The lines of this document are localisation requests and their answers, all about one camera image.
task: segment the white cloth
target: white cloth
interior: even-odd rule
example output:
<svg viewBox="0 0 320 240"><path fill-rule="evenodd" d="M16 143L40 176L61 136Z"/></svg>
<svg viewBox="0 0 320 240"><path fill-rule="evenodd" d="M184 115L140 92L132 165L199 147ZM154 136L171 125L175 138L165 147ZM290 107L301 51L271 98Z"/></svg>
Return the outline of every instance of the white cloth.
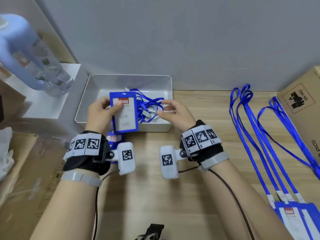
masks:
<svg viewBox="0 0 320 240"><path fill-rule="evenodd" d="M11 127L0 130L0 181L5 178L14 164L14 160L12 158L14 152L13 150L8 152L11 138Z"/></svg>

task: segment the metal screw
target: metal screw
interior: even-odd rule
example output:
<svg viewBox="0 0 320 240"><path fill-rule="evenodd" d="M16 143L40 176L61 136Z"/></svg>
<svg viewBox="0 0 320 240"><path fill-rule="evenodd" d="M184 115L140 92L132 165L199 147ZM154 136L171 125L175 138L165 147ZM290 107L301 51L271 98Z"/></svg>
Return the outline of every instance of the metal screw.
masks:
<svg viewBox="0 0 320 240"><path fill-rule="evenodd" d="M180 157L186 157L186 156L187 156L186 152L184 150L181 150Z"/></svg>

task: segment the hand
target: hand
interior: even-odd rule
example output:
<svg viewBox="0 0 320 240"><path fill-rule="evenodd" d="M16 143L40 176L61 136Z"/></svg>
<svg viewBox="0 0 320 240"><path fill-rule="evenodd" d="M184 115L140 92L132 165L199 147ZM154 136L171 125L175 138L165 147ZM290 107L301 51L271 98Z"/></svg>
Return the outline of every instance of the hand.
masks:
<svg viewBox="0 0 320 240"><path fill-rule="evenodd" d="M101 97L89 106L86 131L94 131L102 134L110 125L112 116L119 112L123 103L119 100L111 108L106 109L110 105L110 97Z"/></svg>
<svg viewBox="0 0 320 240"><path fill-rule="evenodd" d="M168 106L163 108L164 111L176 110L177 112L163 112L162 110L158 110L157 115L160 118L169 121L174 127L180 129L182 132L186 132L196 124L196 120L185 105L172 99L162 100L161 103L168 104Z"/></svg>

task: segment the forearm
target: forearm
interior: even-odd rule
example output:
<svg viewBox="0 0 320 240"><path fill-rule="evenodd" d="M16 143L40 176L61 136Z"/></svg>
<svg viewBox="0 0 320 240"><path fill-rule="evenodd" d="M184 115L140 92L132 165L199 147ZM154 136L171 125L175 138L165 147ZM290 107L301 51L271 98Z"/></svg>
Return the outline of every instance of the forearm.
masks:
<svg viewBox="0 0 320 240"><path fill-rule="evenodd" d="M98 173L76 169L92 177ZM97 187L61 180L30 240L90 240Z"/></svg>
<svg viewBox="0 0 320 240"><path fill-rule="evenodd" d="M279 217L230 160L222 161L211 169L227 182L238 198L256 240L293 239ZM230 240L251 239L239 207L228 188L209 171L202 173L202 177L228 238Z"/></svg>

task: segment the wrist-mounted tracking device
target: wrist-mounted tracking device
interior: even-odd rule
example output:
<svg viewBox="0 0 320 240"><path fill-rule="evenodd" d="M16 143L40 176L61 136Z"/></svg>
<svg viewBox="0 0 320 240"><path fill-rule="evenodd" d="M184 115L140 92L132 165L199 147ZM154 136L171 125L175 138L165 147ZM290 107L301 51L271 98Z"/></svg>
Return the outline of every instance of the wrist-mounted tracking device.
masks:
<svg viewBox="0 0 320 240"><path fill-rule="evenodd" d="M66 160L64 171L80 168L99 175L104 175L110 169L112 161L118 161L120 175L131 173L136 167L131 142L119 143L116 150L111 150L105 136L89 130L71 140L63 159Z"/></svg>
<svg viewBox="0 0 320 240"><path fill-rule="evenodd" d="M180 149L175 150L172 145L165 145L159 149L162 177L178 178L178 161L186 158L197 162L202 170L228 159L221 144L222 141L210 125L198 120L195 126L182 133Z"/></svg>

